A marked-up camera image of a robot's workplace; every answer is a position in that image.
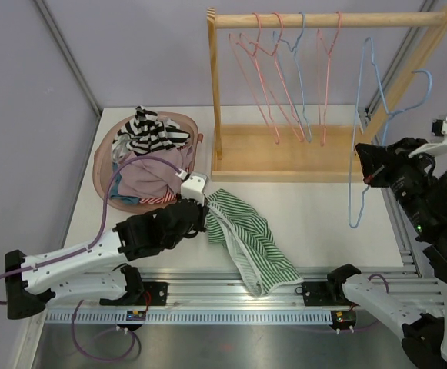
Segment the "red white striped tank top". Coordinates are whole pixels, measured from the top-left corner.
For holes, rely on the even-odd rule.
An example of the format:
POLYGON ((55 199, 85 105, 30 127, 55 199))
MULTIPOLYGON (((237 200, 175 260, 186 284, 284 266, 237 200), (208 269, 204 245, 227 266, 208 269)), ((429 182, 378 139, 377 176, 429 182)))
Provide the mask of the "red white striped tank top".
POLYGON ((141 198, 139 200, 139 204, 149 204, 149 205, 166 204, 166 203, 169 203, 170 201, 174 201, 176 199, 177 199, 177 197, 175 194, 171 193, 170 191, 167 191, 160 198, 141 198))

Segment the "green white striped tank top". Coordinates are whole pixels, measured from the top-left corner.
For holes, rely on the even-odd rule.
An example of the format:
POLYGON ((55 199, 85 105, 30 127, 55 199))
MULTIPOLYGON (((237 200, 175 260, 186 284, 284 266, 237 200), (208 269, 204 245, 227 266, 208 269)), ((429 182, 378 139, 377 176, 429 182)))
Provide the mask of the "green white striped tank top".
POLYGON ((229 253, 248 292, 264 297, 302 278, 276 246, 267 220, 250 204, 225 189, 208 196, 206 234, 211 245, 229 253))

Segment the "pink wire hanger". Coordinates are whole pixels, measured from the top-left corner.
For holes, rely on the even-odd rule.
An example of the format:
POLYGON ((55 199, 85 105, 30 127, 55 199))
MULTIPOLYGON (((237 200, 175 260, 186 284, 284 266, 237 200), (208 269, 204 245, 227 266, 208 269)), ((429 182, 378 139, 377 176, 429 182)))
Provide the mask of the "pink wire hanger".
POLYGON ((269 98, 274 98, 274 91, 268 87, 264 73, 261 70, 259 52, 264 52, 267 56, 274 58, 278 46, 275 44, 271 51, 261 46, 262 20, 258 13, 254 12, 252 15, 257 22, 257 36, 250 38, 244 32, 239 32, 238 34, 230 32, 228 40, 239 70, 249 88, 252 100, 269 134, 272 136, 273 143, 277 145, 280 143, 281 137, 275 119, 272 117, 271 103, 269 101, 269 98))
POLYGON ((320 127, 320 145, 324 146, 327 138, 327 111, 329 106, 329 79, 332 63, 332 53, 336 40, 342 27, 342 13, 337 14, 337 29, 332 42, 328 44, 320 28, 316 32, 316 58, 317 58, 317 95, 318 95, 318 117, 320 127))
POLYGON ((255 72, 257 73, 257 76, 259 79, 259 85, 261 87, 262 94, 265 98, 265 106, 267 108, 267 113, 265 113, 262 110, 262 106, 259 103, 255 89, 253 88, 252 83, 250 82, 250 78, 245 71, 245 68, 242 64, 240 57, 238 56, 238 53, 235 50, 232 50, 232 52, 235 56, 235 60, 237 61, 238 65, 239 65, 239 69, 245 79, 247 86, 249 87, 249 91, 252 94, 254 103, 256 103, 257 109, 259 110, 259 113, 262 116, 262 120, 265 122, 265 126, 270 131, 270 133, 273 137, 274 143, 276 145, 278 145, 281 141, 281 136, 279 133, 278 125, 276 124, 276 121, 272 116, 272 108, 271 108, 271 104, 269 101, 269 95, 271 95, 272 100, 275 102, 275 105, 278 107, 279 111, 282 113, 282 116, 285 119, 286 123, 292 129, 293 135, 299 140, 299 142, 303 142, 305 140, 304 128, 302 127, 302 124, 299 121, 298 115, 295 112, 295 106, 292 103, 292 99, 289 94, 289 90, 286 86, 285 78, 284 78, 284 75, 282 72, 282 67, 280 66, 279 58, 278 58, 279 42, 282 40, 282 34, 283 34, 283 30, 284 30, 284 23, 283 23, 282 16, 277 12, 273 12, 273 15, 277 18, 277 20, 279 22, 280 31, 279 31, 277 40, 275 41, 275 44, 273 46, 273 49, 271 51, 267 51, 260 44, 260 38, 261 38, 261 33, 262 33, 261 17, 259 16, 258 13, 255 13, 255 12, 253 13, 253 15, 254 15, 255 20, 257 21, 257 24, 258 24, 258 35, 257 35, 256 39, 251 41, 246 36, 246 34, 240 33, 238 36, 238 40, 235 41, 234 45, 240 47, 240 49, 245 52, 249 61, 252 64, 252 67, 254 68, 255 72), (262 72, 260 64, 259 64, 259 57, 258 57, 259 51, 261 51, 264 54, 266 54, 267 56, 271 57, 274 62, 275 70, 278 74, 282 89, 283 89, 285 96, 288 100, 288 103, 290 105, 290 112, 292 114, 293 119, 295 120, 295 125, 292 123, 291 118, 285 113, 285 110, 282 107, 282 105, 280 103, 278 103, 278 99, 276 98, 274 91, 272 90, 272 88, 269 86, 269 84, 267 83, 267 81, 265 79, 264 73, 262 72))

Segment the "mauve tank top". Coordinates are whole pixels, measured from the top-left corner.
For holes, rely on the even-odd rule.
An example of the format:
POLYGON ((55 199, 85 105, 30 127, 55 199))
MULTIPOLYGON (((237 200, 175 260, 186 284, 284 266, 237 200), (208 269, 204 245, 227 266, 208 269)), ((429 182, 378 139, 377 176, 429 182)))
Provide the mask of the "mauve tank top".
MULTIPOLYGON (((177 168, 188 171, 194 156, 193 147, 173 148, 155 151, 148 156, 172 163, 177 168)), ((139 160, 127 165, 120 173, 118 187, 121 195, 141 198, 160 198, 167 191, 180 192, 182 180, 172 167, 154 160, 139 160)))

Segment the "teal tank top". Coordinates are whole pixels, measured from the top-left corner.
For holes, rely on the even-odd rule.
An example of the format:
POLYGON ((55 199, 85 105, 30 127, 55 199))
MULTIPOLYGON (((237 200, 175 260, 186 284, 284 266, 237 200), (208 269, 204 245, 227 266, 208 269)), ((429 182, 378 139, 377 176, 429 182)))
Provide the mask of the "teal tank top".
POLYGON ((122 176, 120 174, 117 174, 115 177, 115 180, 109 190, 109 198, 113 199, 113 200, 120 200, 120 202, 123 204, 137 205, 140 201, 139 198, 119 194, 118 187, 121 182, 121 179, 122 179, 122 176))

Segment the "black white striped tank top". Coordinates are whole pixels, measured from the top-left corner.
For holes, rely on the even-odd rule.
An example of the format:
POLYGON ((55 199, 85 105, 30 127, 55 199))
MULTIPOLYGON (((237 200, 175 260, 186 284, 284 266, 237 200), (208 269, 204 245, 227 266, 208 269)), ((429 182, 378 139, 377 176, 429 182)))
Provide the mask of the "black white striped tank top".
POLYGON ((170 118, 143 106, 116 132, 112 141, 112 160, 120 162, 130 154, 147 155, 155 151, 184 147, 191 135, 170 118))

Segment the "light blue wire hanger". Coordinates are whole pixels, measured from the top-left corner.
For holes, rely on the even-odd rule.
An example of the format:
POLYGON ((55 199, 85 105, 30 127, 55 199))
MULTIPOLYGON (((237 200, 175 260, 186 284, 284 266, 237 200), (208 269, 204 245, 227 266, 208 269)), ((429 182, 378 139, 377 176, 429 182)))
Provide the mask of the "light blue wire hanger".
POLYGON ((299 14, 301 15, 301 19, 302 19, 300 33, 295 38, 295 41, 292 44, 289 41, 287 41, 286 39, 284 39, 282 36, 279 36, 277 31, 274 31, 272 33, 272 40, 277 45, 277 50, 276 50, 275 56, 276 56, 276 60, 278 62, 278 67, 279 67, 279 71, 281 72, 281 76, 284 78, 285 94, 287 96, 287 99, 289 100, 289 107, 291 109, 292 117, 296 120, 296 122, 299 126, 299 129, 302 133, 302 138, 307 143, 311 143, 312 142, 312 129, 311 129, 311 125, 309 123, 309 120, 307 118, 306 111, 305 111, 305 106, 306 106, 305 89, 304 89, 303 79, 302 79, 302 69, 301 69, 301 66, 299 63, 299 57, 298 57, 300 42, 301 42, 302 36, 304 35, 304 32, 305 32, 306 20, 305 20, 304 12, 299 12, 299 14), (281 44, 286 45, 286 48, 288 49, 288 53, 292 57, 292 60, 294 61, 294 64, 295 64, 295 70, 296 70, 296 74, 298 77, 298 84, 299 84, 299 88, 300 88, 300 98, 301 98, 301 108, 302 108, 301 111, 298 111, 297 104, 295 103, 294 98, 292 96, 290 96, 288 93, 289 80, 286 78, 285 73, 283 71, 280 54, 279 54, 279 50, 278 50, 279 46, 281 44))

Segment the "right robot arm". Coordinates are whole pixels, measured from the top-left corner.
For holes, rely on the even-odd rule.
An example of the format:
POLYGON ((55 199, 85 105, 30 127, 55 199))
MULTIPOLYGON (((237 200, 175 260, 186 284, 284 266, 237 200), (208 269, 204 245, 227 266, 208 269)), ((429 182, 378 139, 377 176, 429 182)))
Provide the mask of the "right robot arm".
POLYGON ((425 139, 403 138, 387 146, 358 143, 364 182, 388 188, 416 233, 443 298, 435 317, 404 305, 377 288, 357 267, 345 264, 327 275, 326 295, 333 304, 346 301, 364 308, 401 341, 417 368, 447 368, 447 170, 435 176, 435 154, 425 139))

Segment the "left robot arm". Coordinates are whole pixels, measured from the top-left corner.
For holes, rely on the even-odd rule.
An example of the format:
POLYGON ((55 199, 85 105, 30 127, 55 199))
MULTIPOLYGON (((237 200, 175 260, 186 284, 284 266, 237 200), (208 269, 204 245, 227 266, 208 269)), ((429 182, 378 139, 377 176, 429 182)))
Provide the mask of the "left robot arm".
POLYGON ((122 267, 125 280, 116 298, 101 298, 104 305, 136 305, 143 296, 142 279, 131 262, 173 249, 182 239, 205 231, 207 201, 182 198, 164 208, 132 215, 93 241, 49 254, 25 255, 20 250, 5 255, 7 317, 20 320, 45 310, 58 298, 62 285, 70 291, 69 279, 95 268, 122 267))

